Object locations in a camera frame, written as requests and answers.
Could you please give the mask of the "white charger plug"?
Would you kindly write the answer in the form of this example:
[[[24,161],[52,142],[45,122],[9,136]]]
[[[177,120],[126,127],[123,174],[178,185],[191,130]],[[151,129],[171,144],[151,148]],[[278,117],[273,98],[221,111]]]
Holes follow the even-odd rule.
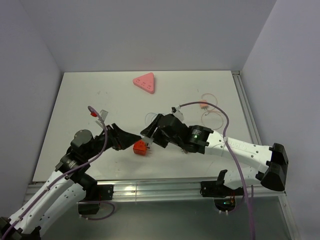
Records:
[[[145,142],[145,146],[149,149],[153,143],[153,138],[150,138],[150,137],[144,137],[143,138],[143,141]]]

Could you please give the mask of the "red cube socket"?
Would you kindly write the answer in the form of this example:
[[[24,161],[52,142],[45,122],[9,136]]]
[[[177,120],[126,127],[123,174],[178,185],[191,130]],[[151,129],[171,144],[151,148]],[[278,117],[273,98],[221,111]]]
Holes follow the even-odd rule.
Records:
[[[147,154],[148,146],[143,140],[139,140],[133,145],[132,149],[136,155],[145,156]]]

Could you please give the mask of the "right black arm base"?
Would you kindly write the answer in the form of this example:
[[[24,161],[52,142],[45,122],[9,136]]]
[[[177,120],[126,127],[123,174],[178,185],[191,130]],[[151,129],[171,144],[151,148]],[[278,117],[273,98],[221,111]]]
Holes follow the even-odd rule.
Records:
[[[204,198],[213,198],[215,207],[223,212],[236,208],[236,196],[241,196],[244,199],[244,190],[242,187],[231,189],[217,180],[201,181],[200,194]]]

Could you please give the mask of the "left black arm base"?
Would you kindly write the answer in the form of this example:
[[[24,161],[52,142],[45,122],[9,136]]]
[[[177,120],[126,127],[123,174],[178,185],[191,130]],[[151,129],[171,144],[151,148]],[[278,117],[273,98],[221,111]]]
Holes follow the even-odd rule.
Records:
[[[111,212],[105,217],[98,217],[98,219],[112,216],[116,211],[115,205],[111,202],[113,194],[113,184],[98,184],[93,186],[87,191],[85,198],[78,203],[78,213],[84,218],[88,217],[94,220],[94,218],[90,217],[91,215],[96,215],[103,207],[108,207]]]

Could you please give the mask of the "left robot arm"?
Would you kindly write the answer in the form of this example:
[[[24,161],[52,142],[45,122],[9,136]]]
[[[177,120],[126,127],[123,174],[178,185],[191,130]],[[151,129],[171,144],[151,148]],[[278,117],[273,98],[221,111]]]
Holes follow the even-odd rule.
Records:
[[[42,187],[10,217],[0,219],[2,240],[39,240],[41,228],[61,214],[67,205],[95,199],[97,181],[86,174],[90,164],[108,150],[125,150],[140,141],[139,135],[120,129],[115,123],[107,125],[98,135],[79,130],[66,154]]]

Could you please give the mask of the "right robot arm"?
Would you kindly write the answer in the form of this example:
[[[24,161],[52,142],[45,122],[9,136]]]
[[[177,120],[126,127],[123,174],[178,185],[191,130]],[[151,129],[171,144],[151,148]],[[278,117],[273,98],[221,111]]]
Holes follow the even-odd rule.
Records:
[[[243,185],[261,184],[271,191],[283,192],[286,187],[289,159],[282,144],[257,145],[225,137],[221,133],[200,125],[186,125],[173,114],[158,114],[141,135],[158,146],[173,144],[188,153],[212,155],[237,160],[246,165],[237,173],[222,170],[223,177],[216,183],[222,195]]]

